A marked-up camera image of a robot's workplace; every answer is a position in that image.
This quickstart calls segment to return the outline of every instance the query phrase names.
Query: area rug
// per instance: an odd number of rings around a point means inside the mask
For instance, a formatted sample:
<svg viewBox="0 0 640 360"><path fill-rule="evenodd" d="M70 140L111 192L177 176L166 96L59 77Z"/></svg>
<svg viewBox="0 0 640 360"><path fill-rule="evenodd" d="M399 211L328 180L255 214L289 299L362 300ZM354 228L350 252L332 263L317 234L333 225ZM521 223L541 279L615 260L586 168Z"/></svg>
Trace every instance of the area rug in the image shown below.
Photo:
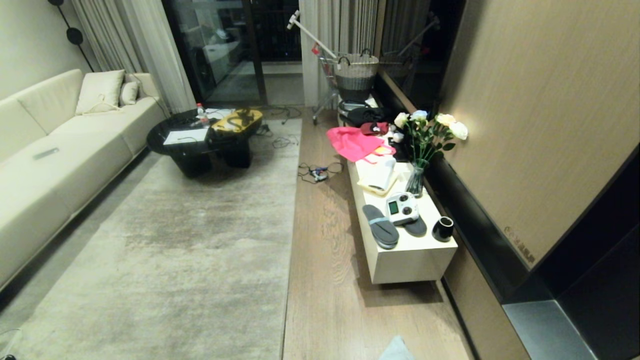
<svg viewBox="0 0 640 360"><path fill-rule="evenodd" d="M301 120L267 123L249 169L187 179L161 157L22 326L16 358L280 359Z"/></svg>

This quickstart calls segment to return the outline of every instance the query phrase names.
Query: flower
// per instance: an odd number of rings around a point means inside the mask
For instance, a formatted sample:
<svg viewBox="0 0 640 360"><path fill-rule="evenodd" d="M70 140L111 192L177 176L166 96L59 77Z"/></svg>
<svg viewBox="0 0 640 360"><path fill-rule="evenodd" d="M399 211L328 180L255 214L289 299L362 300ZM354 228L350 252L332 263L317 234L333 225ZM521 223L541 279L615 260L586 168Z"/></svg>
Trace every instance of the flower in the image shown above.
<svg viewBox="0 0 640 360"><path fill-rule="evenodd" d="M469 130L461 122L451 123L449 125L449 130L451 130L451 133L453 134L453 136L461 140L466 140L467 136L469 135Z"/></svg>
<svg viewBox="0 0 640 360"><path fill-rule="evenodd" d="M411 114L411 119L413 121L417 121L417 120L425 121L427 120L428 115L429 113L427 113L424 110L416 110L414 113Z"/></svg>
<svg viewBox="0 0 640 360"><path fill-rule="evenodd" d="M449 114L438 114L436 115L436 121L441 123L444 126L451 127L451 124L456 123L456 118L454 118L453 115L449 115Z"/></svg>
<svg viewBox="0 0 640 360"><path fill-rule="evenodd" d="M400 113L400 114L398 114L398 116L396 116L396 119L394 120L394 124L398 128L402 129L407 121L409 121L409 114Z"/></svg>

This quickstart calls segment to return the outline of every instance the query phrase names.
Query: gray slipper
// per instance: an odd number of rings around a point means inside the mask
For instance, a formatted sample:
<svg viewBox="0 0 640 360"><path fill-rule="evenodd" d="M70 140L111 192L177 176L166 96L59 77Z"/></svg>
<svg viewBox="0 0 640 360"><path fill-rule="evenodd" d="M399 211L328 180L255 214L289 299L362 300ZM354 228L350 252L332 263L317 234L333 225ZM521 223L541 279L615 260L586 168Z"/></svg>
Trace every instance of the gray slipper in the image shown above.
<svg viewBox="0 0 640 360"><path fill-rule="evenodd" d="M391 224L389 218L382 215L380 209L373 205L365 205L362 207L364 215L369 221L371 232L376 243L383 249L393 249L398 244L398 230L394 224Z"/></svg>
<svg viewBox="0 0 640 360"><path fill-rule="evenodd" d="M422 217L419 217L413 222L407 222L403 224L403 226L407 233L418 238L427 233L427 224L424 223Z"/></svg>

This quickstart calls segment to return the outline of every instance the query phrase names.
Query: glass sliding door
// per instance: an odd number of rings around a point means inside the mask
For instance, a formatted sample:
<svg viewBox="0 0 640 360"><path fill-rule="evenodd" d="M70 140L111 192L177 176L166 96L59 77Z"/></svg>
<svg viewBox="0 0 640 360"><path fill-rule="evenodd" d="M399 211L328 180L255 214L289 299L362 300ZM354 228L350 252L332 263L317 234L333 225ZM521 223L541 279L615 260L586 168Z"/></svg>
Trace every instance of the glass sliding door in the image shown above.
<svg viewBox="0 0 640 360"><path fill-rule="evenodd" d="M250 0L163 0L198 102L266 104Z"/></svg>

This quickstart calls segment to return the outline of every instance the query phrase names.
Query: paper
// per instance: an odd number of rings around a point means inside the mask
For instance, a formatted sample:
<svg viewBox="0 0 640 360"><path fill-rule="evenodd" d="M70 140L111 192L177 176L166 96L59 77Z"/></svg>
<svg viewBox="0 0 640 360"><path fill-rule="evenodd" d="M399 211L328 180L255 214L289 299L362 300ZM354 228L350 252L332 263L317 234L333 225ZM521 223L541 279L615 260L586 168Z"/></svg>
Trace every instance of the paper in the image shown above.
<svg viewBox="0 0 640 360"><path fill-rule="evenodd" d="M206 109L205 114L207 114L207 117L209 118L209 120L211 119L221 120L225 116L234 112L235 110L236 109Z"/></svg>
<svg viewBox="0 0 640 360"><path fill-rule="evenodd" d="M203 142L207 137L208 127L196 130L171 131L164 140L164 145L175 143Z"/></svg>

